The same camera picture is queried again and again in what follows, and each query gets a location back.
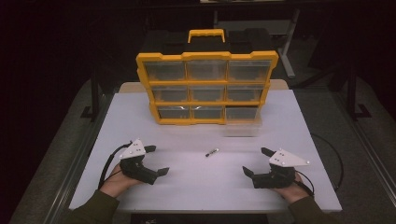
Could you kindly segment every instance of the dark background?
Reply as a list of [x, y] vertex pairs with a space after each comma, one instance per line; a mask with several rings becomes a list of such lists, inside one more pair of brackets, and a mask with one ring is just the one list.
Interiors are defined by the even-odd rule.
[[[333, 2], [337, 4], [302, 7], [294, 38], [320, 38], [313, 67], [326, 69], [338, 61], [355, 64], [358, 75], [396, 118], [395, 8], [378, 1]], [[8, 0], [0, 4], [1, 223], [9, 221], [68, 107], [93, 72], [101, 89], [111, 93], [121, 83], [137, 80], [134, 59], [148, 29], [211, 28], [211, 10], [123, 9], [147, 3]], [[289, 18], [293, 7], [255, 7], [258, 11], [225, 7], [220, 16], [224, 20]]]

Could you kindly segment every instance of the plastic drawer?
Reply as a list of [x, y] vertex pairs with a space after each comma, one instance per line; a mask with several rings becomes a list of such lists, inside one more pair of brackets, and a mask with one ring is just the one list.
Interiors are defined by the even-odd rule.
[[187, 77], [192, 80], [220, 80], [225, 78], [227, 61], [193, 60], [186, 62]]
[[227, 101], [259, 101], [262, 90], [263, 85], [228, 85]]
[[158, 106], [160, 119], [189, 119], [190, 110], [187, 105]]
[[183, 62], [144, 62], [148, 80], [184, 80], [185, 69]]
[[189, 86], [192, 101], [222, 101], [224, 85], [218, 86]]
[[229, 81], [260, 81], [267, 79], [271, 61], [229, 61]]
[[226, 122], [255, 120], [258, 116], [257, 106], [229, 105], [225, 108]]
[[222, 119], [222, 106], [192, 106], [193, 119]]
[[153, 86], [151, 89], [158, 102], [185, 102], [188, 100], [187, 86]]

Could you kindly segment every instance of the carrying handle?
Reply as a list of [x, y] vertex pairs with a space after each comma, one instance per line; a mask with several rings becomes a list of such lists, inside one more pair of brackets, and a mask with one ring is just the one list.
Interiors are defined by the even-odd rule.
[[208, 30], [190, 30], [189, 32], [189, 44], [193, 36], [208, 36], [208, 35], [221, 35], [223, 43], [225, 42], [224, 30], [223, 29], [208, 29]]

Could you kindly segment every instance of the black cable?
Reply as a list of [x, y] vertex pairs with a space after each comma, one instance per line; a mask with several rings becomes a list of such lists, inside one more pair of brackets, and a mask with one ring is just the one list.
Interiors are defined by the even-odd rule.
[[336, 186], [334, 188], [334, 191], [337, 191], [341, 187], [341, 184], [343, 183], [343, 180], [344, 180], [344, 163], [343, 163], [343, 160], [341, 159], [341, 155], [329, 141], [327, 141], [326, 139], [324, 139], [323, 137], [321, 137], [315, 133], [311, 133], [311, 135], [315, 136], [316, 138], [319, 138], [320, 140], [327, 143], [332, 148], [332, 150], [334, 151], [335, 155], [337, 156], [337, 158], [340, 162], [340, 168], [341, 168], [340, 179], [338, 180], [338, 183], [336, 184]]
[[309, 196], [314, 197], [315, 196], [315, 187], [314, 187], [314, 184], [312, 183], [312, 181], [308, 178], [308, 176], [301, 173], [300, 171], [296, 170], [296, 172], [308, 180], [308, 182], [311, 184], [312, 190], [301, 181], [293, 180], [293, 182], [296, 183], [300, 188], [304, 189], [309, 194]]
[[109, 178], [111, 178], [111, 176], [116, 175], [116, 174], [118, 174], [118, 173], [121, 172], [121, 171], [122, 171], [122, 170], [118, 170], [116, 173], [114, 173], [114, 174], [108, 176], [108, 177], [105, 179], [104, 182], [106, 182]]
[[110, 166], [110, 163], [113, 161], [114, 156], [116, 155], [116, 153], [119, 152], [121, 149], [123, 149], [123, 148], [125, 148], [125, 147], [129, 147], [131, 144], [132, 144], [132, 142], [130, 142], [129, 144], [125, 144], [125, 145], [122, 145], [122, 146], [118, 147], [118, 148], [108, 157], [107, 162], [106, 162], [106, 165], [105, 165], [105, 167], [103, 168], [102, 174], [101, 174], [101, 176], [100, 176], [98, 188], [101, 188], [101, 187], [103, 186], [103, 184], [105, 183], [105, 176], [106, 176], [106, 173], [107, 173], [107, 170], [108, 170], [108, 166]]

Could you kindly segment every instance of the sleeve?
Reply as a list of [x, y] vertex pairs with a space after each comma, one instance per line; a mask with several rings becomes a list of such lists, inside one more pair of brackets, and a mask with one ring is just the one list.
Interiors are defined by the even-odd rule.
[[324, 213], [312, 197], [305, 197], [289, 206], [296, 224], [340, 224], [329, 214]]
[[96, 190], [86, 203], [69, 214], [65, 224], [111, 223], [119, 203], [117, 199]]

